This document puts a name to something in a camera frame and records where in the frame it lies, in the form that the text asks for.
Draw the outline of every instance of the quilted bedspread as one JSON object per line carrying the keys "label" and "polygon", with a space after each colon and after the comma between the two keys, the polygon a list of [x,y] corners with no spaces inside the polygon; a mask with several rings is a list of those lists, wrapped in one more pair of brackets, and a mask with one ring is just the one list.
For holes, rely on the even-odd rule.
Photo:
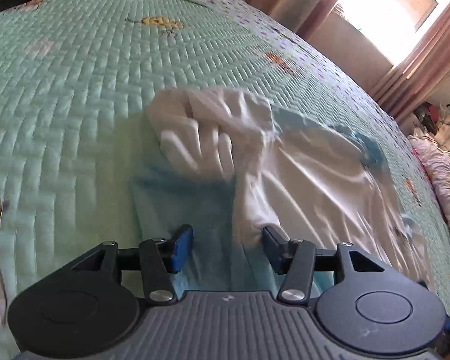
{"label": "quilted bedspread", "polygon": [[[376,139],[450,312],[450,237],[397,125],[333,63],[238,0],[36,0],[0,13],[0,269],[10,302],[100,242],[141,240],[128,182],[165,87],[246,88]],[[0,329],[0,359],[18,349]]]}

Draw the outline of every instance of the bed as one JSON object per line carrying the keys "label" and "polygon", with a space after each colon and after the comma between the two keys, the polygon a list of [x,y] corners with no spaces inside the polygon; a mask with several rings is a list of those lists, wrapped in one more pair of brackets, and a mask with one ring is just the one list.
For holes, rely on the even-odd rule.
{"label": "bed", "polygon": [[[157,91],[185,85],[243,87],[375,138],[450,313],[449,231],[396,123],[332,62],[240,0],[35,0],[0,13],[9,302],[104,240],[138,245],[128,182],[158,150],[143,109]],[[0,359],[17,351],[0,329]]]}

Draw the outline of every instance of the window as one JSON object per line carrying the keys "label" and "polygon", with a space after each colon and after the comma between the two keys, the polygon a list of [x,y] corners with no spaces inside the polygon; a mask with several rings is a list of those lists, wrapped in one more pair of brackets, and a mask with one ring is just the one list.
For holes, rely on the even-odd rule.
{"label": "window", "polygon": [[337,11],[394,64],[401,62],[450,0],[339,0]]}

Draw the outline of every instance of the metal screw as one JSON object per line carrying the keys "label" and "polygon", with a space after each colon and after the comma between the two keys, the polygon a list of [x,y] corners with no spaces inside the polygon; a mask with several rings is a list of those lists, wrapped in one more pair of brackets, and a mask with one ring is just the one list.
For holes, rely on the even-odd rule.
{"label": "metal screw", "polygon": [[173,299],[173,294],[165,289],[156,289],[150,293],[149,297],[155,302],[169,302]]}
{"label": "metal screw", "polygon": [[299,289],[286,289],[281,296],[287,302],[300,302],[300,300],[305,299],[305,294]]}

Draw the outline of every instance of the white garment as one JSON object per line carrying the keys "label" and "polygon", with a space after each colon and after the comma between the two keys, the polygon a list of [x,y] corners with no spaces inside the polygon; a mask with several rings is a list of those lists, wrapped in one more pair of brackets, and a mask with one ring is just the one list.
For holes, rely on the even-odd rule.
{"label": "white garment", "polygon": [[268,100],[210,88],[157,93],[148,107],[162,152],[189,176],[236,177],[236,244],[258,245],[262,229],[307,239],[318,248],[353,242],[413,280],[434,287],[423,238],[407,237],[388,172],[364,169],[363,152],[338,132],[312,123],[276,131]]}

